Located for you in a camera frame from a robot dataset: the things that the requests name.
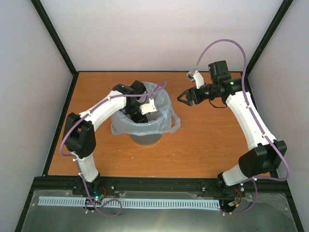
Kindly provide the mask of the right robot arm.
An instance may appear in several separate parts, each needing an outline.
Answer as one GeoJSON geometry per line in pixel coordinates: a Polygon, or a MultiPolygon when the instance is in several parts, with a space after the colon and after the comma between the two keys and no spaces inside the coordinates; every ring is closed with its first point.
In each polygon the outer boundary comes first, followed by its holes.
{"type": "Polygon", "coordinates": [[[277,170],[287,151],[287,145],[284,141],[277,140],[268,130],[243,79],[231,77],[226,61],[217,61],[208,67],[211,83],[205,83],[199,71],[190,71],[187,77],[196,85],[185,90],[177,100],[192,106],[205,100],[211,102],[221,98],[222,103],[236,117],[245,136],[248,152],[239,158],[236,166],[218,174],[217,191],[221,195],[227,195],[232,187],[250,179],[265,178],[266,173],[277,170]]]}

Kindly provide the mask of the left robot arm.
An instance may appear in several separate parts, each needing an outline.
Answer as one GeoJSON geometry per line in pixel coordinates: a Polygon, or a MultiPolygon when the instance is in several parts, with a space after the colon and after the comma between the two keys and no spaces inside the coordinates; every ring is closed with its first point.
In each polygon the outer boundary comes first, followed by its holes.
{"type": "Polygon", "coordinates": [[[129,86],[118,84],[93,107],[67,116],[59,152],[64,157],[73,157],[73,161],[77,163],[78,175],[85,180],[83,188],[89,194],[96,194],[100,190],[100,174],[93,157],[96,130],[106,119],[123,109],[133,122],[147,123],[148,119],[140,109],[142,104],[138,102],[146,95],[147,89],[140,81],[136,80],[129,86]]]}

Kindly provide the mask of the translucent blue plastic bag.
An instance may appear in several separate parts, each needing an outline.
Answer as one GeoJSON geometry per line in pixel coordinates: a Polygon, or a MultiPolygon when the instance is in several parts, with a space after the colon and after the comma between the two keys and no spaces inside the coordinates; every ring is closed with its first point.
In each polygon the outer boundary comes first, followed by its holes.
{"type": "Polygon", "coordinates": [[[170,97],[164,89],[152,94],[154,90],[158,90],[158,85],[140,81],[135,81],[130,88],[133,90],[129,91],[129,94],[149,93],[150,96],[127,97],[126,106],[111,116],[111,131],[114,135],[174,133],[180,128],[180,118],[173,111],[170,97]],[[145,114],[148,123],[133,122],[130,119],[130,114],[136,111],[140,112],[140,105],[148,103],[150,98],[154,99],[157,112],[145,114]]]}

